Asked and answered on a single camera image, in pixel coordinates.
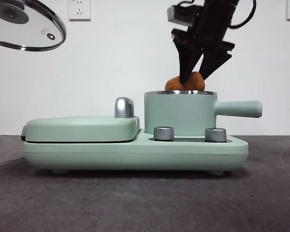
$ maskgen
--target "glass pot lid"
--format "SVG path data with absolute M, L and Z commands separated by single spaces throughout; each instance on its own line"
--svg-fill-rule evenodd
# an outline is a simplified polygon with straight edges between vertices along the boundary
M 24 51 L 48 51 L 66 39 L 61 19 L 37 0 L 0 0 L 0 45 Z

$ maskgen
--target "mint green saucepan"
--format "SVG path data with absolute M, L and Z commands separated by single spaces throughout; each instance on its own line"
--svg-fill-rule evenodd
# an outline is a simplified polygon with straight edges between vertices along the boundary
M 260 101 L 217 102 L 209 91 L 155 91 L 145 93 L 145 133 L 158 126 L 174 127 L 175 136 L 204 136 L 216 127 L 216 116 L 261 117 Z

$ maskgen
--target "mint green cooking appliance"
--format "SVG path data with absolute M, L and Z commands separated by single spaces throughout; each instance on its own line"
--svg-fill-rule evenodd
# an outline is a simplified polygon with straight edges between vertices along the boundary
M 145 130 L 133 101 L 121 97 L 114 116 L 46 118 L 29 121 L 22 139 L 26 160 L 62 174 L 68 170 L 197 170 L 221 175 L 243 166 L 248 143 L 226 136 L 210 142 L 216 115 L 260 117 L 259 101 L 217 102 L 206 91 L 157 91 L 145 94 Z M 171 140 L 158 129 L 172 128 Z

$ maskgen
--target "cable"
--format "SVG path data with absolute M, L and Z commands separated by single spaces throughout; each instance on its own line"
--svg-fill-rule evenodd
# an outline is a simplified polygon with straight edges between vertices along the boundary
M 252 7 L 252 10 L 251 10 L 248 18 L 244 22 L 242 22 L 238 25 L 230 25 L 229 28 L 238 29 L 238 28 L 242 27 L 243 25 L 245 25 L 246 23 L 248 23 L 252 19 L 253 15 L 255 14 L 256 8 L 257 8 L 257 1 L 253 0 L 253 7 Z
M 191 1 L 181 1 L 180 3 L 178 3 L 177 5 L 180 6 L 181 4 L 184 3 L 194 3 L 195 0 L 191 0 Z

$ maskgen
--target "white wall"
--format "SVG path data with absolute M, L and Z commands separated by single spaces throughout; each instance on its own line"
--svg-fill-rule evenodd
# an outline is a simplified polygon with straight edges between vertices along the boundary
M 112 115 L 119 96 L 134 100 L 144 125 L 147 91 L 163 90 L 179 73 L 166 10 L 179 0 L 92 0 L 91 22 L 70 22 L 68 0 L 43 0 L 64 21 L 68 37 L 56 50 L 0 47 L 0 134 L 20 134 L 28 120 Z M 233 22 L 250 12 L 240 0 Z M 255 17 L 225 40 L 232 59 L 206 80 L 219 101 L 263 102 L 262 118 L 219 116 L 228 134 L 290 134 L 290 22 L 284 0 L 260 0 Z

